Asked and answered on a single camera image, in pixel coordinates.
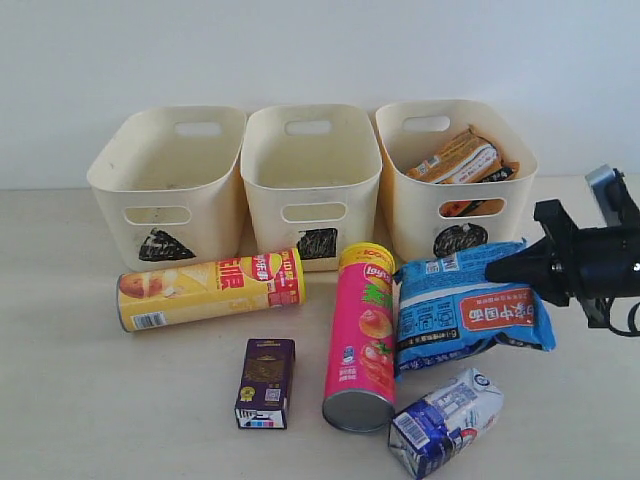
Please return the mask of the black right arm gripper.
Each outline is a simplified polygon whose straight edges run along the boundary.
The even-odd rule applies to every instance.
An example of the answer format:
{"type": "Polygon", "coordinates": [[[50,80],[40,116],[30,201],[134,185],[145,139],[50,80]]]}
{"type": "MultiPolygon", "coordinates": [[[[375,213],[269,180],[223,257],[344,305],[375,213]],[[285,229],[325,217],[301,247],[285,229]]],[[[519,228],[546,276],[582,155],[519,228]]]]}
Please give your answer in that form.
{"type": "Polygon", "coordinates": [[[639,295],[639,208],[629,199],[609,205],[612,225],[580,228],[559,200],[537,203],[534,219],[545,237],[489,263],[486,279],[528,284],[556,306],[574,298],[590,328],[612,329],[614,301],[639,295]]]}

